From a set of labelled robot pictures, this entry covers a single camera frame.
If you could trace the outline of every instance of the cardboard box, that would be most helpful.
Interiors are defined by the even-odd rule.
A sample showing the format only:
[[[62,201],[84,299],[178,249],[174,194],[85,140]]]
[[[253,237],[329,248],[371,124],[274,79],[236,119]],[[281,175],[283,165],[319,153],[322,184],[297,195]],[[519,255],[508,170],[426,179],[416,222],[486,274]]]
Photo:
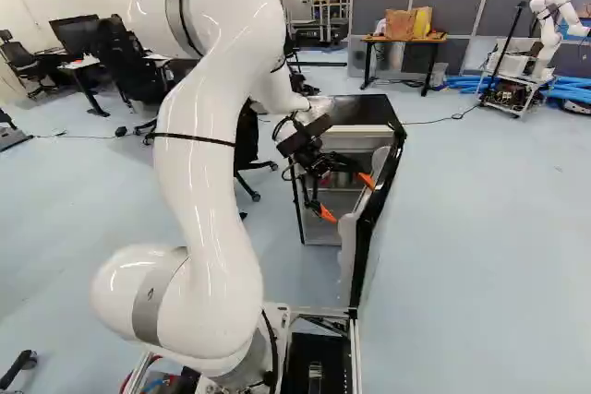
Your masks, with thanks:
[[[386,10],[386,32],[393,41],[410,41],[413,38],[416,11]]]

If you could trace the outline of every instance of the gray partition panel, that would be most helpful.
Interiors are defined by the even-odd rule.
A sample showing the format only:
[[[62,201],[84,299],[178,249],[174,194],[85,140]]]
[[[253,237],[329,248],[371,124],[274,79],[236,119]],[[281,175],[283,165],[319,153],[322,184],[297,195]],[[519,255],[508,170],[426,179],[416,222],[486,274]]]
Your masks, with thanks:
[[[480,0],[413,0],[413,8],[432,6],[432,27],[449,34],[472,34]]]
[[[361,37],[349,36],[348,46],[347,74],[351,78],[361,78],[366,65],[367,45]]]
[[[368,34],[384,18],[386,9],[408,9],[408,0],[353,0],[351,34]]]
[[[506,36],[513,23],[513,18],[517,11],[516,6],[522,0],[487,0],[482,11],[482,17],[478,24],[476,34],[478,36]],[[524,8],[524,12],[519,19],[514,37],[529,37],[529,30],[532,25],[534,15],[529,9],[529,5]],[[539,37],[539,27],[536,27],[534,37]]]
[[[549,66],[556,66],[554,74],[573,78],[591,78],[591,46],[562,44]]]
[[[439,44],[437,62],[449,64],[447,74],[459,74],[462,69],[465,51],[469,39],[449,39]],[[407,44],[404,48],[403,71],[406,73],[426,73],[430,56],[429,45],[422,43]]]

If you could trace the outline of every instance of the computer monitor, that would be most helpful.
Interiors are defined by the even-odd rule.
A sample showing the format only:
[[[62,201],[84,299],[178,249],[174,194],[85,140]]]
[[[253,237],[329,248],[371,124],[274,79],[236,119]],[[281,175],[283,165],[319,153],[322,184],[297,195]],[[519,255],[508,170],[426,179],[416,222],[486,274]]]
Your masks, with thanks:
[[[98,23],[99,16],[96,14],[60,18],[49,22],[57,40],[64,45],[69,54],[73,55],[83,55],[88,51]]]

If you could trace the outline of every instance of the office chair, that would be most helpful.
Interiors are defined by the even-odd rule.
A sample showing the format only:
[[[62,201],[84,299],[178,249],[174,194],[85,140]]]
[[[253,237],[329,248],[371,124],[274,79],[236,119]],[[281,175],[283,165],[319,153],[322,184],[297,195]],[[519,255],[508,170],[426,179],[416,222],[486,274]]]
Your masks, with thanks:
[[[236,147],[234,150],[234,177],[245,189],[253,202],[260,201],[260,194],[252,189],[240,175],[241,171],[271,168],[277,171],[279,166],[274,161],[255,162],[259,158],[259,118],[250,105],[251,99],[247,99],[240,115],[236,128]]]
[[[162,103],[173,86],[153,61],[144,59],[146,53],[138,38],[126,30],[119,17],[99,21],[89,50],[107,69],[129,107],[129,99],[147,104]],[[139,136],[146,129],[152,132],[155,126],[156,119],[152,119],[134,126],[133,132]]]
[[[22,83],[23,78],[37,82],[39,85],[35,90],[28,91],[27,97],[33,99],[41,92],[50,92],[57,89],[56,86],[42,84],[42,80],[49,74],[48,70],[37,57],[29,53],[22,46],[22,43],[10,41],[12,39],[12,33],[9,30],[0,30],[0,38],[3,41],[2,45],[0,45],[0,52],[23,88],[25,88],[25,85]]]

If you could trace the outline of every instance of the cable on floor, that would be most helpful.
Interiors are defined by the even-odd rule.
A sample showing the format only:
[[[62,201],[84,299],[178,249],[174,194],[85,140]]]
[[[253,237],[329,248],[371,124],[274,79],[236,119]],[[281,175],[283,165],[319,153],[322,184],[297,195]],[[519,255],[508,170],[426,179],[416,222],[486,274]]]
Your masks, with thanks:
[[[374,85],[393,85],[395,83],[402,83],[409,88],[423,88],[425,85],[418,80],[374,80]]]
[[[46,136],[36,136],[33,135],[35,138],[121,138],[126,136],[132,136],[131,134],[125,134],[124,136],[68,136],[67,131],[60,131],[59,133],[49,134]]]
[[[462,120],[464,119],[464,116],[468,113],[470,113],[472,110],[476,109],[478,106],[480,106],[480,103],[477,103],[476,105],[468,108],[467,110],[461,112],[461,113],[454,113],[452,115],[448,115],[447,117],[442,117],[441,119],[435,119],[435,120],[427,120],[425,122],[402,122],[403,126],[408,126],[408,125],[429,125],[429,124],[437,124],[439,122],[445,122],[446,120]],[[394,129],[391,123],[388,123],[388,126],[391,129]]]

